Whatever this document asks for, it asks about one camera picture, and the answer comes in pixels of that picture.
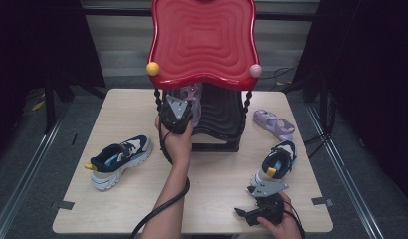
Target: red wavy tray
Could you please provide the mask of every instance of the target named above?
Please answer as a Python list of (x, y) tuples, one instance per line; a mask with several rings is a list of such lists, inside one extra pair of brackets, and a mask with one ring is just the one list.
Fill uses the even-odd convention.
[(153, 0), (152, 14), (148, 62), (158, 64), (150, 74), (156, 88), (199, 82), (239, 91), (254, 87), (261, 68), (253, 0)]

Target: wooden table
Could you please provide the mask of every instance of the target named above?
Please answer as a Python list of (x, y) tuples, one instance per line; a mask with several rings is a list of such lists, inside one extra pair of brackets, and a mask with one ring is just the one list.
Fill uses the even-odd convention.
[[(163, 156), (154, 127), (157, 116), (153, 90), (110, 90), (72, 178), (64, 201), (74, 202), (72, 210), (60, 209), (53, 224), (57, 233), (131, 233), (152, 209), (163, 188), (171, 165)], [(247, 124), (238, 152), (192, 152), (182, 233), (236, 234), (266, 233), (261, 226), (250, 227), (237, 216), (234, 207), (252, 209), (255, 199), (246, 187), (261, 166), (270, 148), (279, 141), (253, 122), (255, 110), (264, 109), (296, 125), (282, 93), (253, 92)], [(141, 166), (129, 168), (111, 190), (101, 192), (90, 183), (91, 172), (84, 169), (91, 157), (106, 146), (138, 134), (151, 137), (154, 150)], [(202, 135), (195, 135), (199, 141)], [(322, 197), (318, 183), (296, 128), (294, 143), (297, 163), (283, 182), (305, 232), (328, 232), (333, 225), (325, 205), (314, 206), (311, 199)]]

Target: black cable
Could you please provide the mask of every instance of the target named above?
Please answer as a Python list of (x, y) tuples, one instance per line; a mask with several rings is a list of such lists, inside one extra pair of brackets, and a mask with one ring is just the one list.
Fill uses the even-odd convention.
[[(164, 141), (166, 140), (166, 138), (172, 133), (171, 131), (169, 133), (167, 133), (164, 138), (161, 138), (161, 114), (159, 114), (159, 125), (158, 125), (158, 137), (160, 139), (160, 146), (161, 146), (161, 150), (163, 151), (164, 156), (166, 157), (166, 159), (170, 162), (170, 164), (172, 164), (172, 158), (170, 157), (169, 153), (166, 150), (166, 145), (164, 144)], [(172, 199), (168, 200), (167, 202), (161, 204), (159, 207), (155, 208), (154, 210), (152, 210), (150, 213), (148, 213), (148, 215), (146, 215), (135, 227), (135, 229), (133, 229), (131, 235), (130, 235), (130, 239), (133, 239), (136, 234), (139, 232), (139, 230), (149, 221), (151, 220), (151, 218), (155, 217), (158, 213), (162, 212), (163, 210), (165, 210), (166, 208), (168, 208), (169, 206), (173, 205), (175, 202), (179, 201), (182, 197), (184, 197), (186, 195), (186, 193), (188, 193), (189, 188), (190, 188), (190, 181), (189, 178), (186, 177), (186, 183), (185, 183), (185, 188), (175, 197), (173, 197)]]
[(305, 238), (306, 238), (306, 233), (305, 233), (304, 230), (303, 230), (303, 226), (301, 225), (301, 221), (300, 221), (300, 218), (298, 217), (297, 212), (296, 212), (295, 209), (291, 206), (290, 203), (288, 203), (288, 202), (286, 202), (286, 201), (283, 201), (283, 202), (286, 203), (286, 204), (288, 204), (288, 205), (290, 206), (290, 208), (291, 208), (291, 210), (292, 210), (292, 212), (293, 212), (294, 214), (291, 213), (291, 212), (289, 212), (289, 211), (287, 211), (287, 210), (283, 210), (283, 212), (286, 213), (286, 214), (288, 214), (288, 215), (290, 215), (290, 216), (294, 219), (295, 223), (297, 224), (298, 230), (300, 231), (301, 238), (302, 238), (302, 239), (305, 239)]
[(322, 141), (322, 144), (320, 144), (308, 158), (311, 159), (317, 152), (319, 152), (319, 150), (324, 146), (324, 144), (325, 140)]

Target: black curtain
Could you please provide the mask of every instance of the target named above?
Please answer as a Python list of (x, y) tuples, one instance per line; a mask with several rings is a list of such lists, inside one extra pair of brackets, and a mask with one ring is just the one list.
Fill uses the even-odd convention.
[(86, 17), (66, 7), (81, 3), (0, 0), (0, 152), (30, 90), (50, 83), (70, 101), (69, 85), (105, 87)]

